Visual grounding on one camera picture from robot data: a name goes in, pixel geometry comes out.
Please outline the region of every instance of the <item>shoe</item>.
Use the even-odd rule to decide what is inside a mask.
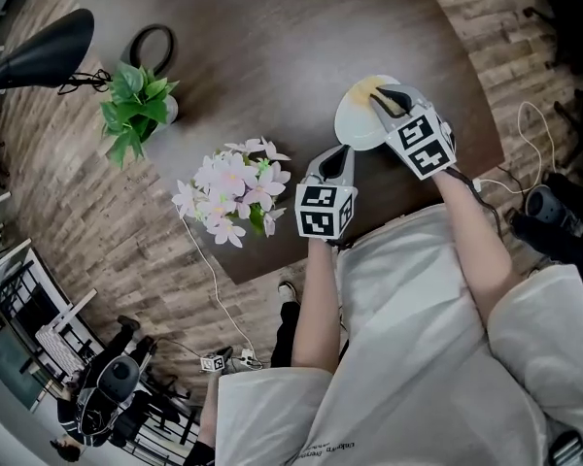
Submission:
[[[117,317],[117,323],[121,326],[125,326],[132,331],[138,331],[140,329],[140,323],[136,319],[132,319],[131,317],[127,316],[119,316]]]
[[[143,338],[142,342],[143,344],[147,344],[148,353],[151,355],[151,357],[153,357],[157,352],[157,343],[155,342],[154,338],[147,335],[145,338]]]
[[[290,282],[282,282],[279,284],[279,298],[281,299],[282,304],[285,304],[286,302],[295,302],[300,305],[295,288]]]
[[[505,222],[507,223],[507,225],[511,228],[512,227],[512,219],[514,218],[514,216],[516,216],[518,213],[518,210],[515,208],[511,208],[509,211],[507,211],[505,213],[505,215],[503,216],[503,218],[505,219]]]

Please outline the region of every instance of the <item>black pants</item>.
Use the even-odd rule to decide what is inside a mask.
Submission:
[[[547,184],[567,208],[583,219],[583,187],[557,174],[549,176]],[[583,280],[583,238],[522,214],[512,218],[512,230],[517,238],[538,252],[564,264],[574,264]]]
[[[281,306],[281,326],[276,332],[276,346],[270,359],[272,368],[289,368],[292,366],[293,336],[300,317],[300,306],[295,302],[286,302]]]
[[[281,326],[276,332],[276,346],[270,359],[272,368],[289,368],[292,366],[293,336],[300,316],[300,306],[295,302],[286,302],[281,306]],[[216,454],[214,449],[196,441],[188,454],[184,466],[213,466]]]
[[[111,340],[108,347],[106,347],[101,353],[97,354],[90,363],[90,369],[86,375],[83,388],[91,388],[92,386],[97,385],[99,375],[101,375],[102,371],[104,371],[110,361],[115,357],[119,357],[123,353],[133,336],[134,331],[132,329],[127,326],[121,327],[120,332],[115,335],[115,338]],[[136,349],[134,349],[129,356],[140,365],[145,360],[149,348],[150,346],[147,341],[141,340],[136,346]]]
[[[130,406],[115,421],[112,443],[123,448],[128,440],[136,440],[138,432],[150,415],[158,415],[167,421],[180,423],[179,413],[168,402],[168,399],[137,390],[134,392],[134,400]]]

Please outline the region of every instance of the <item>wooden floor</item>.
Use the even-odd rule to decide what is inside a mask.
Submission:
[[[563,158],[574,141],[552,105],[555,100],[569,102],[574,88],[583,83],[566,68],[545,68],[554,53],[551,31],[521,12],[541,2],[438,1],[484,86],[507,157],[505,167],[530,185],[537,157],[518,135],[519,105],[529,100],[547,115],[557,157]],[[28,0],[7,49],[77,6],[77,0]],[[81,69],[92,72],[98,67],[93,50]],[[14,195],[10,212],[17,228],[32,238],[71,299],[77,301],[97,288],[99,295],[83,316],[103,339],[114,334],[114,320],[123,314],[138,318],[144,332],[198,352],[225,345],[239,351],[244,340],[218,306],[210,271],[152,165],[131,162],[120,171],[106,159],[109,145],[100,136],[98,110],[103,98],[89,88],[67,96],[20,88],[0,97],[0,139],[6,142]],[[548,165],[551,148],[541,121],[530,115],[524,125]],[[488,176],[513,186],[498,170]],[[502,212],[520,203],[520,196],[498,185],[485,186],[484,193]],[[535,254],[507,241],[518,268],[531,267]],[[252,339],[258,356],[268,361],[278,325],[276,285],[287,279],[301,287],[303,263],[240,286],[215,267],[223,303]],[[160,373],[178,375],[184,387],[202,394],[205,377],[186,350],[160,345],[154,366]]]

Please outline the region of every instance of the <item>white sneaker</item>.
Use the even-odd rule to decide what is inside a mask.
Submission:
[[[300,304],[295,293],[295,288],[290,282],[282,282],[279,284],[279,298],[281,299],[282,304],[285,304],[286,302]]]

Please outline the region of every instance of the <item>white plate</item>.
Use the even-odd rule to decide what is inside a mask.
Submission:
[[[363,151],[380,147],[387,132],[369,103],[369,94],[383,84],[399,84],[391,76],[369,76],[356,83],[341,100],[334,117],[334,132],[343,145]]]

